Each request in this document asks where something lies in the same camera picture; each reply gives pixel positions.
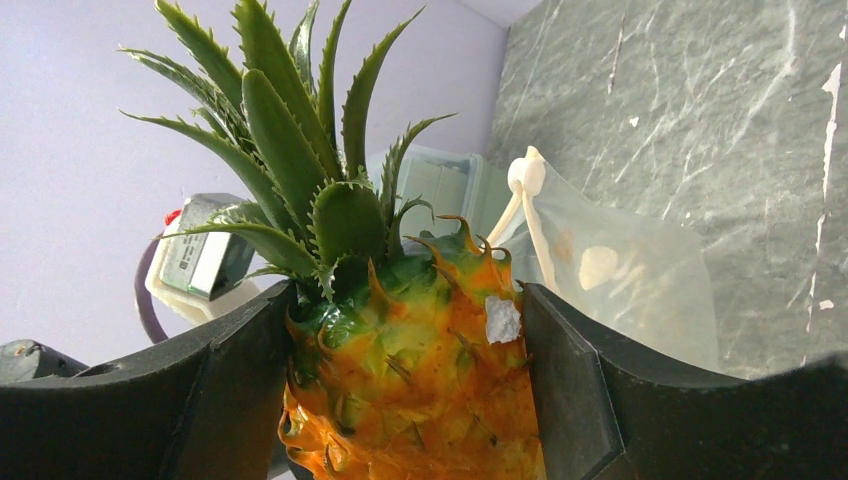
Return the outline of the clear polka-dot zip bag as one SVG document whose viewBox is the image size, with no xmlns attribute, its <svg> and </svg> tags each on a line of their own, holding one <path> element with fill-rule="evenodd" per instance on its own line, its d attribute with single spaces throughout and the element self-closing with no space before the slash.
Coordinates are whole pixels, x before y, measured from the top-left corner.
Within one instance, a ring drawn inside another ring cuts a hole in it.
<svg viewBox="0 0 848 480">
<path fill-rule="evenodd" d="M 487 240 L 512 275 L 664 355 L 717 370 L 713 288 L 699 235 L 594 203 L 530 146 L 507 173 L 511 198 Z"/>
</svg>

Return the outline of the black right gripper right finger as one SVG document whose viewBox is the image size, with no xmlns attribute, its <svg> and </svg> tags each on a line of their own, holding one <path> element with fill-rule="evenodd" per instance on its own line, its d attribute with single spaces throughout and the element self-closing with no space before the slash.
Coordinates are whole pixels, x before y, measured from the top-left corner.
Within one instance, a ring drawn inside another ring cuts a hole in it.
<svg viewBox="0 0 848 480">
<path fill-rule="evenodd" d="M 843 479 L 847 356 L 743 380 L 679 361 L 523 292 L 551 479 Z"/>
</svg>

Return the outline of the orange toy pineapple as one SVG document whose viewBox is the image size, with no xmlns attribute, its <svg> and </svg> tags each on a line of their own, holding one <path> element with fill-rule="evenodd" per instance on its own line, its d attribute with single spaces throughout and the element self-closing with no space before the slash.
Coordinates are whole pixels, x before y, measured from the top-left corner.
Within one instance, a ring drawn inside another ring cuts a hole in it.
<svg viewBox="0 0 848 480">
<path fill-rule="evenodd" d="M 194 232 L 245 240 L 264 273 L 295 290 L 282 316 L 292 342 L 279 425 L 288 457 L 316 479 L 543 478 L 533 357 L 521 332 L 497 340 L 488 331 L 497 304 L 522 305 L 510 252 L 464 218 L 442 236 L 401 233 L 422 200 L 402 200 L 398 176 L 428 120 L 397 138 L 380 184 L 369 179 L 370 102 L 400 30 L 373 47 L 337 104 L 344 12 L 314 64 L 315 5 L 285 38 L 265 3 L 240 1 L 236 65 L 179 5 L 155 7 L 198 69 L 148 50 L 132 56 L 197 99 L 203 119 L 156 124 L 209 149 L 252 196 Z"/>
</svg>

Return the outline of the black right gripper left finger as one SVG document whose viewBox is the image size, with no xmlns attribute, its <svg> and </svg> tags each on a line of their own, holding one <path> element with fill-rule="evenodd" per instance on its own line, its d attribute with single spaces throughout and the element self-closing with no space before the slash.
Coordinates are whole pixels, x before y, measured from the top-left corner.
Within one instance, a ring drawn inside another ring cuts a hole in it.
<svg viewBox="0 0 848 480">
<path fill-rule="evenodd" d="M 296 301 L 281 281 L 231 313 L 71 377 L 1 388 L 5 479 L 269 479 Z"/>
</svg>

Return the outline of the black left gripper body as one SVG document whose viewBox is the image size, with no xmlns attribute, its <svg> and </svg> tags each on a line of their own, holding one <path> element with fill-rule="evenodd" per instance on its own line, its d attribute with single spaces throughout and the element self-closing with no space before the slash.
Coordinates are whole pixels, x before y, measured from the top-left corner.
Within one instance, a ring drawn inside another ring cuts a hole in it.
<svg viewBox="0 0 848 480">
<path fill-rule="evenodd" d="M 84 363 L 32 339 L 1 345 L 1 384 L 44 377 L 70 378 L 88 369 Z"/>
</svg>

